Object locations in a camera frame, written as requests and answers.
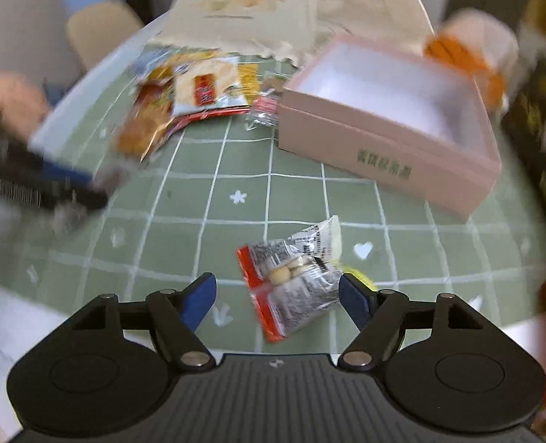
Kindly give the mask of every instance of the person's hand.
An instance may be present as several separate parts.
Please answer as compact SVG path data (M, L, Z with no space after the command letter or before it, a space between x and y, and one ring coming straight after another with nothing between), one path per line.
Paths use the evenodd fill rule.
M28 141L50 112L39 88L19 73L0 73L0 121L15 137Z

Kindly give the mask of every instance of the plastic bag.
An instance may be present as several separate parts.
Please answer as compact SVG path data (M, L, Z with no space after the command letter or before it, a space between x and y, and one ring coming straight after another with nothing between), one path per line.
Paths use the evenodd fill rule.
M287 77L278 73L266 73L259 95L246 115L246 129L252 130L259 125L277 126L279 124L279 102Z
M339 217L237 251L263 332L281 341L339 303Z
M139 88L132 110L115 140L115 150L142 161L156 151L172 121L173 79Z
M114 139L114 149L139 162L194 121L246 113L245 94L254 94L256 65L223 53L155 50L131 69L138 75L138 97Z

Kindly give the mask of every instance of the metal screw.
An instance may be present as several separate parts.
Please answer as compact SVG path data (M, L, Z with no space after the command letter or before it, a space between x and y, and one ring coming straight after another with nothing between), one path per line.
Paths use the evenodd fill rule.
M209 363L210 357L203 351L188 351L181 356L181 361L187 366L200 367Z
M365 351L349 351L343 361L349 366L366 366L372 362L372 356Z

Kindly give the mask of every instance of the candy wrapper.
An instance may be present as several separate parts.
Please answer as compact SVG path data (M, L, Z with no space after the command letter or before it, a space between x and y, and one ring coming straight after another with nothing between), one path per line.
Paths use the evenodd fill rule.
M287 77L278 73L266 73L259 95L246 115L246 129L252 130L259 125L277 126L279 124L279 102Z
M339 303L341 253L337 216L237 251L267 340L281 341Z
M172 108L172 78L164 81L161 77L141 85L134 106L115 137L115 150L140 161L156 151L173 119Z
M114 139L114 149L140 162L189 123L248 111L256 65L218 51L156 49L131 66L138 97Z

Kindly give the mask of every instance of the orange object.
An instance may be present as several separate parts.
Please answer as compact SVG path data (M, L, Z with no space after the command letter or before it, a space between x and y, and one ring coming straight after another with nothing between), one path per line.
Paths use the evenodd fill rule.
M488 110L496 109L502 100L506 82L484 57L462 44L457 38L439 35L429 40L424 55L466 73L476 80L484 105Z

